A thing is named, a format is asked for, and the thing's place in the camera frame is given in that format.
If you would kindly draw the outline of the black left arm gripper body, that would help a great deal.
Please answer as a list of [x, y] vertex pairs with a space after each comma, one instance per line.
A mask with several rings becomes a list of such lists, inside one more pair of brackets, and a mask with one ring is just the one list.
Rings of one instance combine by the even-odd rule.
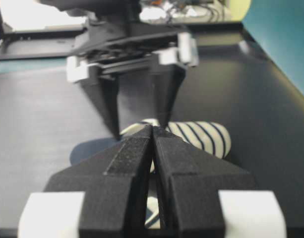
[[196, 40], [184, 25], [149, 24], [140, 19], [138, 0], [74, 0], [69, 15], [86, 17], [85, 32], [75, 38], [67, 57], [70, 83], [90, 78], [90, 68], [100, 74], [120, 74], [121, 67], [156, 58], [161, 66], [182, 69], [198, 65]]

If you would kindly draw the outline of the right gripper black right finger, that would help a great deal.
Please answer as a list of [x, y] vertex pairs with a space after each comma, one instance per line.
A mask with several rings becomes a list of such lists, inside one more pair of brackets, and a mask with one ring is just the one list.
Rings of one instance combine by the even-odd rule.
[[181, 238], [285, 238], [286, 221], [273, 191], [254, 176], [153, 127], [155, 167], [165, 215]]

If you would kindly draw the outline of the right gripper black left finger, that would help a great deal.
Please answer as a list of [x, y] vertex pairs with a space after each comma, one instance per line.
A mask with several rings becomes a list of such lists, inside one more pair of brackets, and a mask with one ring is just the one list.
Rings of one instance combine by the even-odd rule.
[[144, 229], [152, 127], [53, 174], [30, 194], [21, 238], [122, 238]]

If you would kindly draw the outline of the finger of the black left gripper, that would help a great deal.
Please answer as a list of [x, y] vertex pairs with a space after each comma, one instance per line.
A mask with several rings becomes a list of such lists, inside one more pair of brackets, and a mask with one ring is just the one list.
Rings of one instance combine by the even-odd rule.
[[153, 54], [150, 62], [150, 82], [156, 119], [161, 127], [166, 127], [172, 108], [185, 78], [185, 68], [178, 63], [161, 64], [160, 56]]
[[113, 75], [102, 75], [101, 72], [97, 65], [87, 66], [87, 77], [80, 80], [79, 85], [102, 117], [109, 132], [116, 140], [120, 140], [117, 101], [119, 79]]

